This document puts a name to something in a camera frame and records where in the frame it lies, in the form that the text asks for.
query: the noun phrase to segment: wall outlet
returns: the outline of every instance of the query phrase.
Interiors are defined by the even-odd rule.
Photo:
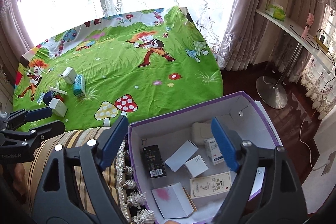
[[[333,162],[334,162],[335,156],[336,156],[336,151],[332,152],[332,153],[329,155],[329,159],[328,159],[328,160],[329,160],[330,162],[324,167],[324,170],[323,170],[321,176],[323,176],[323,175],[325,175],[325,174],[327,174],[327,173],[330,172],[330,169],[331,169],[331,166],[332,166],[332,164],[333,164]]]

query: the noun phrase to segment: white storage box with purple trim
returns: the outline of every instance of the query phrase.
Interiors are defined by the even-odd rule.
[[[211,101],[200,103],[175,112],[130,124],[128,143],[130,158],[134,169],[134,179],[141,193],[146,193],[147,209],[153,210],[157,223],[164,224],[164,219],[152,195],[152,189],[157,189],[181,182],[190,194],[190,174],[185,168],[173,172],[165,168],[167,176],[151,179],[142,160],[142,148],[158,145],[162,161],[167,160],[187,140],[191,140],[191,128],[194,122],[211,122],[215,116],[222,116],[229,129],[237,131],[243,140],[251,140],[256,146],[274,149],[279,145],[278,135],[273,132],[256,102],[245,92],[237,92]],[[212,165],[207,157],[205,147],[199,149],[193,156],[201,155],[209,169],[198,177],[206,177],[229,171],[225,162]],[[236,173],[231,172],[234,180]],[[263,170],[257,172],[250,198],[260,192],[263,181]],[[175,219],[181,224],[205,223],[211,220],[222,205],[226,193],[193,199],[197,211],[187,218]]]

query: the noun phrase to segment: wooden floor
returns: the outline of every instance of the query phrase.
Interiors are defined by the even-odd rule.
[[[267,75],[278,79],[280,74],[272,72],[271,66],[265,68],[265,65],[257,67],[248,67],[242,71],[222,71],[224,83],[224,95],[237,91],[245,91],[254,100],[262,102],[267,114],[277,130],[283,146],[293,161],[295,169],[299,175],[301,183],[305,181],[311,171],[308,147],[299,141],[300,126],[304,119],[307,119],[302,126],[301,139],[308,143],[312,150],[312,164],[319,157],[313,137],[320,125],[318,114],[315,113],[312,119],[309,119],[314,113],[311,108],[312,101],[305,96],[307,92],[300,83],[289,83],[285,79],[284,88],[287,92],[288,103],[283,109],[273,109],[268,106],[258,95],[256,90],[256,80],[258,77]]]

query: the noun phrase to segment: red flower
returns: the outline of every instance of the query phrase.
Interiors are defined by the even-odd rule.
[[[181,79],[182,76],[181,76],[180,74],[174,72],[174,73],[172,73],[171,75],[169,75],[168,78],[169,78],[170,80],[178,80],[178,79]]]

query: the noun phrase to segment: round metal base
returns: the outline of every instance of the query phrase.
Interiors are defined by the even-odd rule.
[[[256,87],[266,104],[275,109],[282,109],[287,105],[287,94],[282,85],[274,87],[276,82],[271,77],[261,76],[257,79]]]

